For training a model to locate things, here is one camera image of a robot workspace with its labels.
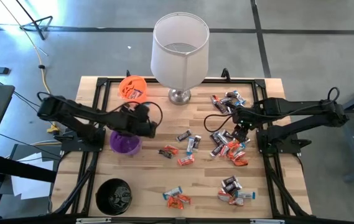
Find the lamp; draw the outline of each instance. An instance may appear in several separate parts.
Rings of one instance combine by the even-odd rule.
[[[170,88],[172,103],[188,103],[190,89],[206,77],[209,35],[206,23],[190,13],[175,12],[157,21],[151,70],[160,84]]]

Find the concrete floor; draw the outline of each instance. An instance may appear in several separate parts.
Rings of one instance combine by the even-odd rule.
[[[21,23],[26,15],[15,1],[5,1]],[[210,28],[254,29],[250,0],[92,0],[21,1],[35,18],[53,15],[53,26],[154,27],[161,16],[187,11],[204,19]],[[354,0],[257,0],[263,29],[354,30]],[[0,24],[15,24],[0,3]],[[24,33],[16,26],[0,31],[0,66],[9,75],[0,81],[38,102],[44,91],[38,60]],[[131,32],[49,32],[45,41],[30,32],[47,67],[54,94],[74,99],[82,75],[151,75],[152,34]],[[271,76],[282,78],[288,100],[320,100],[328,90],[340,88],[340,103],[354,96],[354,35],[265,34]],[[211,34],[208,76],[219,76],[227,67],[233,77],[264,78],[256,34]],[[13,98],[0,125],[0,133],[25,142],[50,139],[47,123]],[[354,183],[342,177],[352,171],[350,151],[341,129],[317,128],[300,133],[312,144],[302,153],[305,182],[314,215],[354,220]],[[0,155],[14,143],[0,137]],[[14,198],[1,202],[0,215],[30,215],[7,209]]]

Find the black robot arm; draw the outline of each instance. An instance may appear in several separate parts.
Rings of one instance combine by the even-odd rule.
[[[106,125],[111,130],[125,135],[137,135],[154,138],[158,124],[149,120],[149,108],[137,104],[133,110],[125,103],[116,110],[100,112],[84,106],[62,96],[48,95],[41,100],[41,107],[37,116],[45,121],[56,121],[75,131],[77,136],[88,142],[95,142],[98,128],[93,124],[84,124],[76,118],[87,119],[95,123]]]

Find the wooden table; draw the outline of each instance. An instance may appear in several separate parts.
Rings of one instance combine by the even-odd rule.
[[[76,101],[87,106],[92,105],[97,77],[82,77]],[[147,100],[154,101],[163,110],[164,118],[158,127],[154,139],[142,138],[142,150],[135,156],[128,157],[115,154],[109,147],[110,130],[106,131],[104,150],[100,153],[96,169],[90,216],[104,216],[95,203],[95,193],[99,186],[108,179],[125,180],[132,189],[133,201],[128,210],[120,215],[125,217],[191,217],[191,218],[265,218],[271,217],[268,190],[266,185],[264,163],[256,145],[254,131],[248,137],[246,159],[249,165],[235,167],[231,161],[217,157],[211,159],[209,153],[215,148],[210,133],[203,127],[203,119],[209,114],[220,112],[211,104],[210,95],[222,96],[226,91],[238,90],[247,100],[246,105],[253,104],[253,93],[249,85],[242,84],[201,84],[191,89],[190,103],[183,106],[173,105],[168,97],[168,88],[158,83],[148,83]],[[266,79],[268,97],[284,98],[282,81],[279,78]],[[107,111],[119,106],[123,100],[118,96],[118,83],[112,83]],[[150,106],[150,118],[158,121],[159,110]],[[208,128],[215,129],[225,118],[213,117],[208,120]],[[284,118],[275,124],[285,125],[290,118]],[[232,132],[235,125],[230,121],[224,126]],[[187,140],[177,142],[175,137],[190,128],[193,135],[200,135],[200,148],[195,154],[195,162],[179,166],[177,159],[186,156]],[[180,148],[180,154],[168,159],[159,155],[157,150],[171,144]],[[52,193],[53,209],[57,209],[74,188],[82,154],[71,152],[60,164],[57,180]],[[281,154],[282,172],[286,188],[302,209],[311,213],[304,176],[298,160],[292,155]],[[236,175],[244,191],[255,191],[255,200],[246,200],[243,207],[228,205],[217,198],[221,180]],[[167,208],[162,193],[181,186],[185,195],[192,198],[192,204],[183,210]],[[276,190],[279,211],[282,211],[279,192]],[[82,190],[79,211],[85,198]]]

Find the lamp base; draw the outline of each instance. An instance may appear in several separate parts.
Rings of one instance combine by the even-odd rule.
[[[190,90],[180,91],[180,90],[170,89],[169,99],[170,99],[171,103],[173,103],[175,105],[187,104],[190,100]]]

